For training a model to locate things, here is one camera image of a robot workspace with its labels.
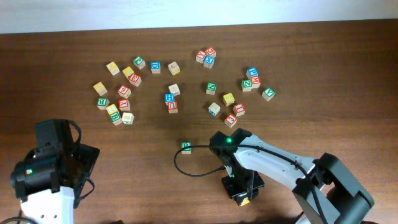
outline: brown tabletop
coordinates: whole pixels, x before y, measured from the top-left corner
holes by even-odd
[[[212,69],[195,61],[200,49],[217,51]],[[133,58],[146,66],[138,70]],[[161,74],[149,63],[161,62]],[[131,66],[136,88],[106,64]],[[167,64],[181,72],[172,76]],[[241,91],[248,67],[257,67],[261,87]],[[173,156],[183,140],[208,144],[217,131],[244,128],[262,140],[303,156],[329,152],[373,196],[366,219],[398,219],[398,20],[312,22],[176,29],[102,30],[0,35],[0,219],[15,216],[19,201],[9,175],[36,146],[34,124],[72,119],[82,143],[101,150],[93,173],[95,191],[74,212],[75,223],[238,223],[296,217],[301,208],[289,189],[264,177],[266,187],[239,207],[221,184],[221,171],[202,178],[177,172]],[[115,126],[93,89],[103,82],[117,103],[120,85],[132,90],[132,126]],[[217,83],[207,95],[207,82]],[[178,113],[164,102],[177,83]],[[261,91],[271,87],[269,102]],[[246,107],[233,128],[224,124],[231,92]],[[214,118],[210,103],[221,106]],[[180,155],[185,171],[199,174],[221,162],[209,150]],[[83,192],[89,191],[86,185]]]

